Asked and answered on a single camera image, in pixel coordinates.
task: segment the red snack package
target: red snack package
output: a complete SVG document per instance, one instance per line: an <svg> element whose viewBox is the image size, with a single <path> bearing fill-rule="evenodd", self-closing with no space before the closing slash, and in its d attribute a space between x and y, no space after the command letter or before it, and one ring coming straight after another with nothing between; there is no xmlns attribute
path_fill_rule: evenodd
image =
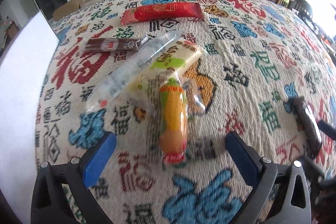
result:
<svg viewBox="0 0 336 224"><path fill-rule="evenodd" d="M132 8L125 11L121 25L177 17L196 17L203 19L200 4L195 2L172 2Z"/></svg>

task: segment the clear plastic package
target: clear plastic package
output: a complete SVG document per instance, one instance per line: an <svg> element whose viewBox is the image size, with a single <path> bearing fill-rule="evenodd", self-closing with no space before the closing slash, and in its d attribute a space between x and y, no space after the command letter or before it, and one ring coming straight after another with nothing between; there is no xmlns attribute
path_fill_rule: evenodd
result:
<svg viewBox="0 0 336 224"><path fill-rule="evenodd" d="M91 93L87 102L88 113L98 111L120 94L121 90L151 62L169 43L179 39L180 31L170 31L155 37L132 57L123 62L118 69L102 81Z"/></svg>
<svg viewBox="0 0 336 224"><path fill-rule="evenodd" d="M177 73L160 87L160 102L159 146L162 164L180 165L186 161L188 103Z"/></svg>
<svg viewBox="0 0 336 224"><path fill-rule="evenodd" d="M191 67L203 54L207 54L201 46L190 44L183 38L169 44L161 55L125 88L123 94L132 104L156 115L153 100L157 96L155 85L160 85L162 79L176 73L178 77Z"/></svg>

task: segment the woven rug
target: woven rug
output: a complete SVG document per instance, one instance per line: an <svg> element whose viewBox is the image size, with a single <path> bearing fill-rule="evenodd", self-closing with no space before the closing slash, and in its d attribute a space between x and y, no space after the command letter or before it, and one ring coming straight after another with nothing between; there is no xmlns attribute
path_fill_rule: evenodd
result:
<svg viewBox="0 0 336 224"><path fill-rule="evenodd" d="M204 20L177 18L121 26L125 9L148 4L199 2ZM251 191L225 150L236 131L261 156L290 164L309 147L295 115L284 103L304 96L316 119L336 125L336 68L309 28L290 10L266 0L104 0L52 25L59 45L43 82L36 119L37 167L82 156L105 131L118 146L90 191L115 224L228 223ZM186 73L200 88L206 114L189 124L192 159L163 171L156 153L157 121L121 97L85 115L96 85L131 56L84 53L87 37L151 38L169 30L204 47ZM324 134L315 160L335 175L335 144ZM64 191L85 223L68 187ZM262 221L276 187L273 189Z"/></svg>

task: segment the orange sausage wrapper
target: orange sausage wrapper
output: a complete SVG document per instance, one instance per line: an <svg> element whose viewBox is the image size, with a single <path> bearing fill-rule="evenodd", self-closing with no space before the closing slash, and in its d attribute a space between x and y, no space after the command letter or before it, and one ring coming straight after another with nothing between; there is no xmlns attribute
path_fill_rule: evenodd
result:
<svg viewBox="0 0 336 224"><path fill-rule="evenodd" d="M171 77L160 87L161 126L159 146L163 165L186 161L188 141L188 105L185 90L178 78Z"/></svg>

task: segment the blue gripper pad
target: blue gripper pad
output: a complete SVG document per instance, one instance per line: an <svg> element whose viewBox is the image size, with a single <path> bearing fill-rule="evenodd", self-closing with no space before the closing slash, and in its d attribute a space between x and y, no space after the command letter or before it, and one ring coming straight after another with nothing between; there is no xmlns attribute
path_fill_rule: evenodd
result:
<svg viewBox="0 0 336 224"><path fill-rule="evenodd" d="M258 167L231 133L225 137L225 148L230 153L245 183L253 188L257 187L259 184Z"/></svg>
<svg viewBox="0 0 336 224"><path fill-rule="evenodd" d="M103 172L116 147L117 137L114 133L110 133L83 170L83 183L87 189L97 184L101 172Z"/></svg>

